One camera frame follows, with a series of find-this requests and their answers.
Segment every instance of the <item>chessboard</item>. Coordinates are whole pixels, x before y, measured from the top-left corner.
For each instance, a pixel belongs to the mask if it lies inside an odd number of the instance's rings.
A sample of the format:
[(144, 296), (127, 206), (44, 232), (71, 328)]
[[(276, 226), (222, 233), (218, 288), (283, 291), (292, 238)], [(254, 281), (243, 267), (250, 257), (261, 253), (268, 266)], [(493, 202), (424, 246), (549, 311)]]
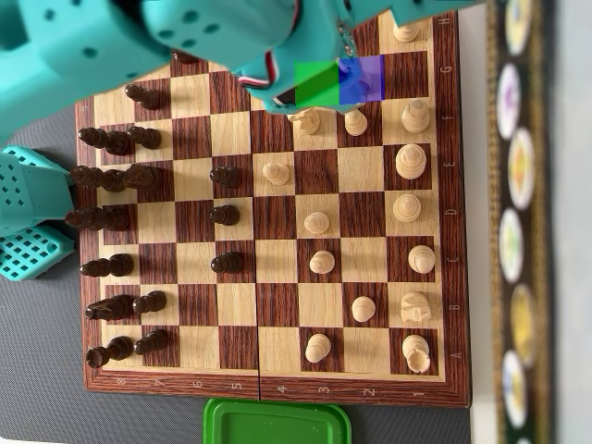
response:
[[(317, 108), (313, 135), (285, 116), (267, 114), (230, 73), (198, 61), (169, 66), (135, 81), (159, 91), (161, 106), (146, 110), (123, 87), (77, 104), (77, 129), (125, 130), (133, 124), (160, 130), (157, 150), (135, 146), (113, 156), (78, 141), (79, 165), (125, 169), (158, 167), (158, 191), (109, 193), (79, 187), (80, 207), (120, 207), (126, 231), (80, 232), (80, 261), (128, 253), (134, 271), (125, 277), (81, 277), (81, 306), (118, 294), (164, 291), (166, 308), (119, 321), (82, 316), (82, 348), (105, 346), (116, 336), (139, 339), (160, 327), (162, 351), (84, 364), (89, 390), (255, 400), (467, 406), (471, 402), (465, 253), (458, 23), (454, 13), (427, 19), (417, 39), (398, 42), (390, 13), (354, 30), (360, 56), (382, 55), (385, 100), (363, 105), (368, 129), (352, 137), (342, 115)], [(430, 124), (412, 134), (401, 113), (413, 98), (429, 107)], [(395, 155), (408, 143), (425, 151), (424, 174), (403, 179)], [(289, 166), (290, 180), (272, 185), (269, 162)], [(239, 169), (236, 189), (209, 179), (213, 167)], [(404, 193), (422, 213), (401, 223), (392, 211)], [(213, 206), (235, 205), (232, 227), (208, 219)], [(303, 225), (312, 212), (328, 215), (330, 228), (313, 235)], [(408, 264), (416, 245), (436, 256), (419, 274)], [(330, 251), (336, 265), (317, 275), (313, 254)], [(240, 252), (242, 272), (217, 275), (210, 262)], [(428, 321), (403, 322), (401, 298), (420, 291)], [(376, 313), (361, 323), (352, 302), (366, 296)], [(313, 334), (326, 335), (329, 355), (312, 364), (304, 350)], [(409, 335), (429, 346), (430, 365), (413, 373), (401, 345)]]

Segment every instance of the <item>dark pawn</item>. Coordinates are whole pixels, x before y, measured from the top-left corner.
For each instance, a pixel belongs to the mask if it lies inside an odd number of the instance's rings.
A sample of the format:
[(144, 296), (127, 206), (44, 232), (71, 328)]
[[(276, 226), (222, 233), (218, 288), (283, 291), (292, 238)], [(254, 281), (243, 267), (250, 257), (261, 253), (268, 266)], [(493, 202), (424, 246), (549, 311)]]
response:
[(163, 175), (159, 168), (132, 164), (123, 173), (123, 184), (134, 190), (160, 190), (163, 185)]
[(156, 109), (160, 105), (158, 92), (140, 85), (130, 83), (126, 86), (126, 95), (134, 102), (138, 102), (145, 109)]
[(241, 174), (234, 166), (219, 166), (210, 171), (210, 179), (224, 188), (237, 188), (241, 182)]
[(77, 229), (98, 231), (106, 228), (112, 231), (121, 231), (130, 225), (130, 214), (123, 208), (114, 208), (113, 210), (79, 208), (68, 212), (66, 223)]
[(224, 253), (212, 261), (216, 273), (238, 273), (242, 271), (242, 255), (237, 252)]
[(128, 136), (134, 143), (140, 143), (144, 148), (155, 150), (160, 146), (162, 136), (160, 131), (152, 128), (131, 127), (128, 129)]
[(117, 321), (130, 317), (133, 314), (131, 305), (133, 300), (127, 294), (120, 294), (113, 298), (103, 299), (95, 303), (91, 303), (86, 307), (84, 315), (91, 320), (103, 319), (105, 321)]
[(152, 330), (142, 339), (133, 344), (133, 350), (136, 354), (146, 354), (163, 350), (167, 346), (167, 332), (163, 329)]
[(239, 209), (234, 205), (215, 206), (210, 210), (210, 220), (215, 224), (236, 225), (241, 219)]
[(105, 148), (112, 155), (125, 155), (131, 151), (128, 134), (122, 131), (105, 132), (103, 129), (83, 128), (78, 132), (80, 140), (95, 148)]
[(86, 362), (92, 368), (107, 364), (110, 359), (121, 361), (133, 353), (133, 342), (127, 336), (118, 336), (109, 341), (106, 347), (95, 347), (86, 352)]
[(167, 305), (167, 296), (163, 291), (151, 291), (147, 295), (136, 299), (132, 308), (134, 313), (159, 312)]

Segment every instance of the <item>green plastic container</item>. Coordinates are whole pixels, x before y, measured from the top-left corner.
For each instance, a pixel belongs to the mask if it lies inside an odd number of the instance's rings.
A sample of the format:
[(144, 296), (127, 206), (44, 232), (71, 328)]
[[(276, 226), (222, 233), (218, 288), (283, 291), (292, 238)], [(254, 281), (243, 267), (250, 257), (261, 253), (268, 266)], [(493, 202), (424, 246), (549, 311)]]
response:
[(212, 399), (203, 444), (350, 444), (347, 414), (326, 404)]

